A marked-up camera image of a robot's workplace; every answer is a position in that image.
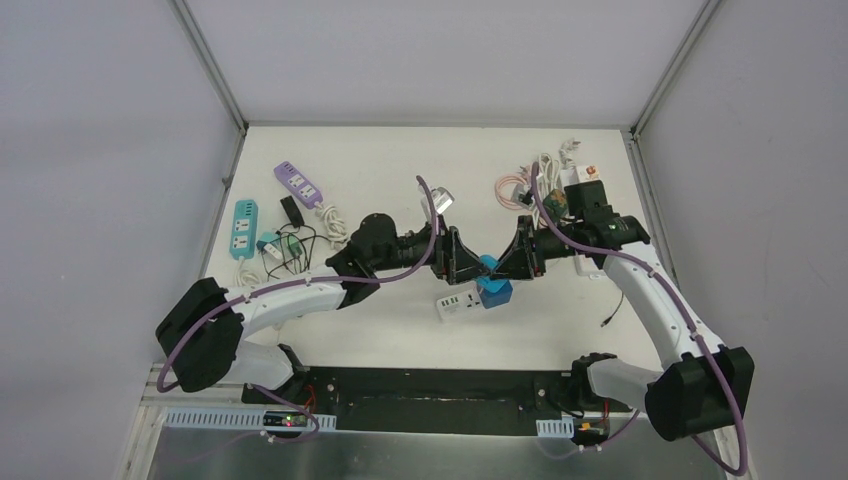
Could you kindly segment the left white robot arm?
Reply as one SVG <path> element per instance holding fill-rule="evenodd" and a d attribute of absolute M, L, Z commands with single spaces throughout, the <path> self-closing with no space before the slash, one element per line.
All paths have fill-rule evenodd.
<path fill-rule="evenodd" d="M 449 284 L 489 275 L 489 265 L 442 221 L 436 217 L 420 231 L 400 235 L 389 215 L 371 214 L 320 268 L 247 287 L 225 288 L 212 277 L 195 281 L 155 330 L 166 355 L 158 391 L 194 393 L 234 380 L 266 387 L 281 404 L 297 402 L 305 378 L 292 359 L 283 347 L 257 345 L 250 336 L 296 317 L 355 305 L 425 266 Z"/>

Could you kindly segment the light blue plug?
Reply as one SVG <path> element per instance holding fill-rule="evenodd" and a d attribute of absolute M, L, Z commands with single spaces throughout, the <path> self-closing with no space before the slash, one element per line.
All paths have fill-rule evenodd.
<path fill-rule="evenodd" d="M 483 254 L 480 256 L 481 263 L 486 267 L 487 274 L 481 276 L 477 283 L 480 284 L 483 288 L 498 290 L 500 285 L 502 284 L 501 280 L 492 278 L 492 270 L 497 266 L 498 261 L 495 257 Z"/>

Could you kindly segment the white USB power strip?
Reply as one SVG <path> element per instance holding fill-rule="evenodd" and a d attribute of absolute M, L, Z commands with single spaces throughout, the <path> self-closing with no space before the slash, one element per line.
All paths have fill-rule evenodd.
<path fill-rule="evenodd" d="M 436 300 L 435 306 L 443 323 L 463 321 L 484 311 L 480 295 L 475 288 L 441 297 Z"/>

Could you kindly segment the dark blue cube adapter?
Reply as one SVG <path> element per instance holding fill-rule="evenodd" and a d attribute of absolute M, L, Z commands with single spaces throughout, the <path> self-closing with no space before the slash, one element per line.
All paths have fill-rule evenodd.
<path fill-rule="evenodd" d="M 509 280 L 492 280 L 481 278 L 476 282 L 476 290 L 480 303 L 485 309 L 496 308 L 508 303 L 512 297 L 513 287 Z"/>

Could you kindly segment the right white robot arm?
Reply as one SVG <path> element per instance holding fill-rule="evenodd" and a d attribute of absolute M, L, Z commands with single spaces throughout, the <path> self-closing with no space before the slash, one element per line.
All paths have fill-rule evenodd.
<path fill-rule="evenodd" d="M 564 197 L 569 219 L 550 219 L 545 228 L 521 220 L 490 277 L 532 280 L 549 260 L 591 259 L 628 301 L 661 364 L 652 371 L 613 354 L 583 356 L 567 384 L 572 404 L 583 410 L 605 399 L 626 404 L 646 413 L 666 441 L 728 426 L 742 432 L 755 369 L 748 351 L 728 347 L 698 317 L 669 280 L 645 228 L 613 210 L 601 181 L 569 185 Z"/>

